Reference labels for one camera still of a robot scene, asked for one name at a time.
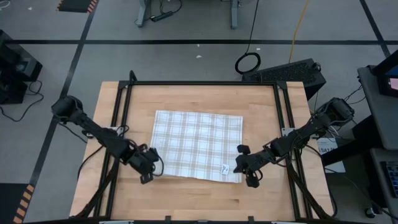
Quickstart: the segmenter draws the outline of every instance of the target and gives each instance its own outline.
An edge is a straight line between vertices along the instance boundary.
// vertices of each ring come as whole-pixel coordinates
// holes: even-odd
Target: black metal frame
[[[127,114],[129,110],[129,104],[130,104],[130,99],[131,99],[131,92],[132,92],[132,86],[133,85],[236,85],[236,86],[248,86],[248,85],[253,85],[253,86],[272,86],[274,89],[274,95],[275,95],[275,104],[276,104],[276,110],[277,110],[277,115],[278,115],[278,120],[279,120],[279,126],[282,134],[282,128],[285,127],[284,124],[284,117],[283,117],[283,112],[282,112],[282,107],[280,104],[280,97],[279,97],[279,87],[282,89],[283,94],[284,94],[284,100],[285,100],[285,105],[286,105],[286,110],[287,110],[287,116],[289,120],[289,126],[291,128],[294,128],[294,118],[293,118],[293,112],[292,108],[290,105],[290,99],[289,99],[289,93],[287,91],[287,85],[286,82],[187,82],[187,81],[137,81],[135,78],[134,74],[131,76],[131,79],[129,81],[120,81],[119,86],[118,86],[118,92],[116,94],[116,101],[114,104],[114,111],[113,111],[113,117],[112,117],[112,122],[111,125],[115,126],[117,122],[117,117],[119,113],[119,107],[121,103],[121,96],[122,92],[127,87],[127,93],[126,93],[126,99],[124,102],[124,109],[123,109],[123,115],[122,115],[122,121],[121,121],[121,126],[125,125],[127,122]],[[298,151],[295,151],[295,160],[297,162],[297,171],[298,175],[301,178],[302,182],[305,184],[305,176],[304,176],[304,170],[303,170],[303,165],[302,161],[300,158],[300,154]],[[101,180],[100,184],[103,183],[104,177],[106,176],[108,172],[108,166],[109,166],[109,158],[110,155],[107,153],[104,158],[104,164],[102,168],[102,173],[101,173]],[[286,158],[286,162],[289,163],[289,160],[291,160],[290,156]],[[105,217],[110,218],[111,217],[111,212],[112,212],[112,207],[113,207],[113,199],[114,199],[114,193],[116,190],[116,181],[117,181],[117,175],[114,178],[114,180],[111,182],[110,188],[109,188],[109,197],[106,205],[106,214]],[[292,196],[292,205],[293,205],[293,211],[294,211],[294,216],[295,220],[302,220],[302,217],[300,217],[300,209],[299,209],[299,203],[297,200],[297,192],[296,192],[296,187],[294,181],[289,177],[289,187],[290,187],[290,193]],[[312,211],[309,202],[307,201],[306,198],[304,198],[304,205],[305,205],[305,212],[307,215],[306,222],[308,221],[314,221],[312,223],[317,223],[318,221],[321,220],[313,220],[312,218]],[[98,204],[95,207],[95,212],[94,216],[97,217],[100,215],[100,208],[101,208],[101,199],[99,200]],[[165,220],[135,220],[134,223],[193,223],[193,221],[172,221],[170,216],[166,216]],[[228,222],[228,223],[270,223],[270,222],[255,222],[254,217],[248,217],[248,221],[243,221],[243,222]],[[226,223],[226,222],[214,222],[214,221],[209,221],[208,223]]]

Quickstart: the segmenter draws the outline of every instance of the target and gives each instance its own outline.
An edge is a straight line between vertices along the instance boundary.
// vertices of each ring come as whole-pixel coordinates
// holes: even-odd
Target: yellow cable
[[[305,10],[307,10],[308,2],[309,2],[309,0],[305,1],[305,6],[304,6],[304,9],[303,9],[303,12],[301,13],[300,20],[298,20],[296,31],[294,32],[292,47],[290,48],[289,63],[290,63],[290,60],[292,59],[293,50],[294,50],[294,42],[296,41],[297,31],[299,31],[301,21],[303,20],[303,17],[304,17],[304,14],[305,14]]]

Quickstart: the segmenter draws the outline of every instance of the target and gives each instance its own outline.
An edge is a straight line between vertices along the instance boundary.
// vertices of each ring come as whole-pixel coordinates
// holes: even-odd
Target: black cable
[[[268,158],[264,158],[264,159],[267,160],[268,162],[272,163],[272,164],[278,165],[278,166],[283,167],[283,168],[286,168],[286,166],[287,166],[287,164],[286,165],[282,165],[279,162],[275,162],[275,161],[270,160]]]
[[[172,11],[173,14],[178,12],[182,8],[182,0],[179,1],[180,1],[180,7],[176,11]],[[159,11],[161,14],[165,14],[165,12],[163,11],[163,0],[159,0],[159,2],[160,2]]]
[[[89,156],[81,163],[81,165],[80,165],[80,167],[79,167],[79,171],[77,172],[77,179],[79,179],[81,169],[82,169],[83,166],[86,164],[86,162],[87,162],[91,157],[93,157],[95,154],[97,154],[103,147],[104,147],[104,146],[99,147],[96,151],[94,151],[93,153],[91,153],[91,155],[89,155]]]
[[[86,204],[84,209],[77,214],[76,218],[87,218],[90,215],[90,212],[94,208],[97,201],[101,198],[102,194],[106,190],[108,184],[115,178],[118,171],[118,163],[119,161],[114,160],[111,170],[108,172],[104,182],[98,187],[97,191],[94,193],[93,197]]]
[[[363,100],[365,100],[366,99],[366,96],[364,96],[363,98],[362,98],[362,100],[359,100],[359,101],[357,101],[357,102],[354,102],[354,103],[348,103],[349,105],[353,105],[353,104],[356,104],[356,103],[360,103],[360,102],[362,102]]]
[[[329,141],[333,142],[333,143],[337,143],[336,141],[332,141],[330,138],[326,137]]]
[[[338,213],[338,208],[337,208],[337,203],[335,200],[335,197],[333,196],[333,194],[331,193],[331,190],[329,189],[329,195],[331,198],[331,202],[333,203],[333,207],[335,208],[335,211],[333,212],[333,214],[331,215],[332,218],[336,218],[337,213]]]
[[[310,149],[312,149],[319,157],[322,158],[322,155],[321,155],[321,154],[319,153],[319,151],[316,150],[314,147],[312,147],[312,146],[310,146],[310,145],[308,145],[308,144],[306,144],[305,146],[307,146],[307,147],[309,147]]]
[[[164,171],[164,163],[163,163],[163,159],[159,156],[159,154],[157,154],[157,157],[160,159],[160,162],[162,163],[162,171],[160,172],[160,174],[154,174],[155,177],[160,177],[161,175],[163,175],[163,171]]]
[[[64,124],[62,124],[62,123],[59,123],[59,122],[58,122],[58,124],[61,125],[61,126],[64,127],[64,128],[66,128],[66,129],[67,129],[69,132],[71,132],[74,136],[78,137],[80,140],[82,140],[84,143],[87,144],[87,141],[86,141],[86,140],[84,140],[82,137],[80,137],[79,135],[77,135],[76,133],[74,133],[68,126],[66,126],[66,125],[64,125]]]
[[[345,141],[348,141],[348,142],[351,142],[351,141],[353,141],[353,140],[346,139],[346,138],[344,138],[344,137],[341,137],[341,136],[335,136],[335,139],[336,139],[336,138],[338,138],[338,139],[342,139],[342,140],[345,140]]]
[[[336,173],[336,174],[339,174],[337,171],[331,170],[331,169],[326,168],[326,167],[325,167],[325,170],[328,170],[328,171],[334,172],[334,173]],[[385,209],[382,208],[380,205],[378,205],[376,202],[374,202],[372,199],[370,199],[370,198],[369,198],[369,197],[368,197],[368,196],[355,184],[355,182],[353,182],[350,178],[348,178],[347,176],[345,176],[345,175],[343,175],[343,174],[339,174],[339,175],[342,175],[346,180],[348,180],[349,182],[351,182],[351,183],[354,185],[354,187],[356,187],[356,188],[361,192],[361,194],[362,194],[366,199],[368,199],[368,200],[372,203],[373,206],[377,207],[378,209],[380,209],[382,212],[384,212],[386,215],[390,216],[391,218],[393,218],[393,219],[395,219],[395,220],[398,220],[398,217],[396,217],[395,215],[389,213],[387,210],[385,210]]]
[[[124,125],[124,127],[125,127],[125,129],[123,130],[123,132],[122,132],[119,136],[121,136],[121,135],[127,133],[127,132],[130,130],[130,127],[129,127],[128,125]],[[79,179],[81,169],[82,169],[83,166],[86,164],[86,162],[87,162],[91,157],[93,157],[95,154],[97,154],[103,147],[104,147],[104,146],[99,147],[96,151],[94,151],[93,153],[91,153],[91,154],[81,163],[81,165],[80,165],[80,167],[79,167],[79,171],[77,172],[77,179]]]
[[[259,0],[257,0],[257,4],[256,4],[256,10],[254,11],[254,18],[253,18],[253,25],[251,26],[251,31],[250,31],[250,38],[249,38],[249,44],[248,44],[248,49],[246,50],[246,52],[240,57],[238,58],[238,60],[235,62],[235,71],[238,72],[241,75],[247,74],[247,73],[251,73],[251,72],[255,72],[259,69],[260,64],[261,64],[261,57],[259,54],[255,53],[255,52],[249,52],[249,48],[250,48],[250,44],[251,44],[251,37],[253,35],[253,30],[254,30],[254,25],[256,23],[256,16],[257,16],[257,10],[259,7]],[[257,64],[256,66],[254,66],[252,69],[242,72],[239,70],[239,63],[242,61],[242,59],[244,59],[247,56],[253,55],[257,58]]]
[[[32,84],[33,84],[33,83],[36,83],[36,82],[38,82],[38,83],[40,84],[40,85],[39,85],[39,89],[38,89],[37,91],[33,91],[33,90],[32,90]],[[42,83],[41,81],[39,81],[39,80],[36,80],[36,81],[31,82],[31,83],[29,84],[28,90],[31,91],[32,94],[30,94],[30,93],[25,93],[25,95],[28,95],[28,96],[39,95],[40,98],[39,98],[38,100],[36,100],[35,102],[31,103],[31,104],[26,108],[26,110],[25,110],[24,113],[22,114],[21,118],[19,118],[19,119],[14,119],[14,118],[10,117],[9,115],[6,115],[6,113],[4,112],[3,108],[0,106],[1,114],[2,114],[3,116],[5,116],[6,118],[10,119],[10,120],[13,121],[13,122],[20,122],[22,119],[24,119],[24,117],[25,117],[27,111],[29,110],[29,108],[30,108],[31,106],[35,105],[36,103],[38,103],[38,102],[40,102],[40,101],[42,101],[42,100],[44,99],[44,95],[40,93],[40,90],[42,89],[42,86],[43,86],[43,83]]]
[[[258,170],[258,172],[261,174],[261,177],[259,178],[259,181],[260,181],[260,180],[262,180],[263,175],[262,175],[262,171],[261,171],[261,170]]]
[[[314,147],[312,147],[312,146],[310,146],[308,144],[306,144],[305,146],[307,146],[312,151],[314,151],[322,159],[322,155],[320,154],[320,152],[318,150],[316,150]],[[331,198],[331,202],[333,203],[333,206],[335,208],[335,211],[333,212],[333,215],[331,217],[335,218],[336,215],[337,215],[337,212],[338,212],[337,203],[336,203],[336,200],[335,200],[333,194],[331,193],[330,189],[328,189],[328,190],[329,190],[329,195],[330,195],[330,198]]]
[[[326,102],[324,104],[321,105],[321,107],[319,107],[310,117],[310,119],[307,121],[306,125],[303,127],[302,131],[293,139],[291,145],[290,145],[290,151],[294,150],[294,145],[296,144],[296,140],[297,138],[300,137],[300,140],[303,140],[307,137],[310,137],[310,135],[308,136],[304,136],[301,137],[302,133],[304,133],[304,131],[306,130],[306,128],[309,126],[310,122],[312,121],[312,119],[315,116],[318,116],[320,114],[323,114],[326,109],[329,107],[329,102]],[[303,182],[300,180],[298,174],[296,173],[296,171],[294,170],[293,166],[291,165],[292,161],[290,160],[289,164],[287,164],[287,170],[288,170],[288,175],[291,176],[291,178],[293,178],[294,182],[296,183],[296,185],[299,187],[299,189],[301,190],[301,192],[303,193],[304,197],[310,202],[312,208],[314,209],[315,213],[320,217],[320,218],[325,218],[325,219],[331,219],[333,217],[329,216],[322,208],[321,206],[317,203],[317,201],[315,200],[315,198],[312,196],[312,194],[308,191],[308,189],[306,188],[306,186],[303,184]]]
[[[349,98],[350,98],[352,95],[354,95],[357,91],[359,91],[359,90],[361,90],[361,89],[362,89],[362,85],[360,85],[358,89],[354,90],[352,93],[350,93],[348,96],[346,96],[346,97],[344,98],[344,101],[349,100]]]

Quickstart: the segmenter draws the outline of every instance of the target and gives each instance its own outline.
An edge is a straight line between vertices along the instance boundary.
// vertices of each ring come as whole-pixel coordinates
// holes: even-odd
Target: yellow and black hazard tape
[[[56,11],[67,11],[67,12],[86,12],[92,13],[94,11],[95,5],[97,4],[98,0],[91,0],[90,2],[80,2],[76,4],[76,2],[68,1],[68,0],[61,0],[58,4]]]
[[[32,194],[35,188],[32,185],[28,185],[22,194],[21,201],[19,202],[19,206],[17,212],[14,216],[14,223],[22,223],[24,221],[27,208],[29,207],[30,200],[32,199]]]

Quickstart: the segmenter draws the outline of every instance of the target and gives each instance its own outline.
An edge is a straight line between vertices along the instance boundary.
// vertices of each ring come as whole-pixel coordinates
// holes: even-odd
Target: desk leg
[[[238,0],[231,2],[231,29],[238,28]]]
[[[145,12],[148,4],[150,4],[150,0],[139,0],[139,13],[136,24],[140,28],[144,25]]]
[[[353,128],[355,140],[322,155],[323,165],[327,166],[355,156],[372,147],[382,147],[373,117],[369,116]]]

